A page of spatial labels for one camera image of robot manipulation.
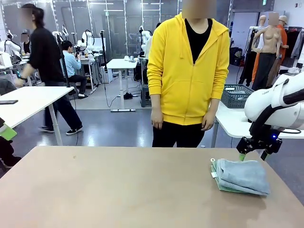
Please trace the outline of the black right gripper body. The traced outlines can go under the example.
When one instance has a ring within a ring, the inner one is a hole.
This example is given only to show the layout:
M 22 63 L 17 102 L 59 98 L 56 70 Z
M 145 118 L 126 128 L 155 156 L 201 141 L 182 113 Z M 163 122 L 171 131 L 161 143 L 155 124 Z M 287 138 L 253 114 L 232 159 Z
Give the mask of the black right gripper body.
M 275 149 L 280 148 L 282 145 L 282 140 L 280 138 L 254 138 L 250 139 L 253 146 L 256 149 Z

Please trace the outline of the person's left hand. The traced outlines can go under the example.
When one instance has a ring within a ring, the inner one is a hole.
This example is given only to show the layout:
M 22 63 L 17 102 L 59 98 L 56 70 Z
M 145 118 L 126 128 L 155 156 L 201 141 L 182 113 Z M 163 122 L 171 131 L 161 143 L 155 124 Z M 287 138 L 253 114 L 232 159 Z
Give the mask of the person's left hand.
M 215 112 L 214 111 L 208 111 L 202 120 L 202 131 L 208 131 L 212 128 L 214 121 L 215 121 Z

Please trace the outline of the person's right hand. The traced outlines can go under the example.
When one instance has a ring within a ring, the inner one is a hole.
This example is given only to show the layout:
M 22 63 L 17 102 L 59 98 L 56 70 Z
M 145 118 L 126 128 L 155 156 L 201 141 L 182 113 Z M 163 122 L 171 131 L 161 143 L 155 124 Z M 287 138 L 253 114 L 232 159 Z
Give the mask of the person's right hand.
M 160 110 L 152 109 L 151 122 L 154 128 L 161 129 L 163 123 L 163 114 Z

